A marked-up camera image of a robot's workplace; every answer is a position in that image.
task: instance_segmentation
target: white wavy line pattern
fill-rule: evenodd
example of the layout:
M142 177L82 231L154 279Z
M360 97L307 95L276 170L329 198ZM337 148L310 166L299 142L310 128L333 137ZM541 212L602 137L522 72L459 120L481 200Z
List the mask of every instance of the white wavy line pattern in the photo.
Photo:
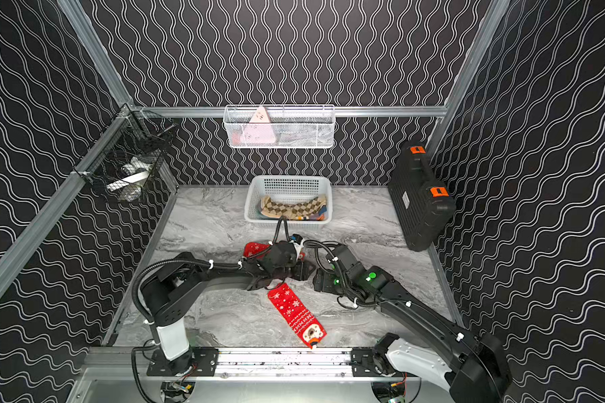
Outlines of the white wavy line pattern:
M426 144L434 117L337 119L330 149L236 149L220 119L184 119L167 162L180 184L248 184L256 175L320 175L332 184L385 185L399 147Z
M0 402L65 401L168 201L160 179L150 185L136 205L111 205L86 186L1 298Z
M505 341L505 402L605 403L605 1L512 0L433 163L440 260Z
M145 106L442 105L489 0L87 0Z
M0 1L0 257L118 110L54 0Z

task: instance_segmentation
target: marble surface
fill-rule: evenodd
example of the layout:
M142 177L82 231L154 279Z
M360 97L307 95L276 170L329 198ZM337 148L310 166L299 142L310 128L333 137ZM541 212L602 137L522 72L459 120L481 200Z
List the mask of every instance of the marble surface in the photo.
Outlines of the marble surface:
M200 259L237 262L247 242L266 242L273 237L273 230L259 229L244 221L247 188L183 188L178 192L153 261L191 251ZM333 204L330 223L322 230L300 234L347 244L366 267L376 264L389 271L410 293L450 318L430 258L426 252L412 252L406 247L386 188L334 188ZM315 292L311 278L305 282L289 278L287 283L325 327L327 336L322 346L372 346L387 332L424 345L379 310L341 308L335 295ZM185 318L191 343L302 346L266 294L264 289L204 293ZM150 337L150 329L132 306L115 346L138 346Z

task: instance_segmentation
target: white plastic basket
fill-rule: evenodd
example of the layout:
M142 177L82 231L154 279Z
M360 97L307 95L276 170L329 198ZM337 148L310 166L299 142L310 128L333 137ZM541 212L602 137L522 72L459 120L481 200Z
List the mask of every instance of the white plastic basket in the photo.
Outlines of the white plastic basket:
M331 148L333 105L262 105L271 123L249 123L260 105L226 105L224 127L233 148Z
M244 204L244 219L260 228L273 228L278 220L267 219L260 214L260 200L271 196L273 201L296 204L318 195L327 197L327 214L323 221L287 221L289 229L318 230L331 221L331 185L322 176L259 175L253 178Z

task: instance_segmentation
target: black wire mesh basket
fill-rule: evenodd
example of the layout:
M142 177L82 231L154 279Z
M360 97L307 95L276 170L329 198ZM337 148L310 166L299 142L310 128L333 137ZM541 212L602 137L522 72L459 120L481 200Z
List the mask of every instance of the black wire mesh basket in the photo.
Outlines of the black wire mesh basket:
M87 173L92 192L116 203L145 199L159 175L166 152L177 132L171 119L148 112L134 112L95 159Z

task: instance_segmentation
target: black mounting plate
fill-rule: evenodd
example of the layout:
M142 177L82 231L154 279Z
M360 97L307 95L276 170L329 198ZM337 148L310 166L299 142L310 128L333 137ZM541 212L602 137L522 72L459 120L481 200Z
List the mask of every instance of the black mounting plate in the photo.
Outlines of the black mounting plate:
M217 367L217 356L219 351L214 347L197 347L192 349L192 363L197 367L191 376L213 376ZM152 361L146 371L148 376L173 376L169 367L169 361L164 356L161 348L152 353Z
M350 353L352 356L352 376L380 376L374 364L374 352L371 348L353 348ZM401 377L401 372L395 372L390 377Z

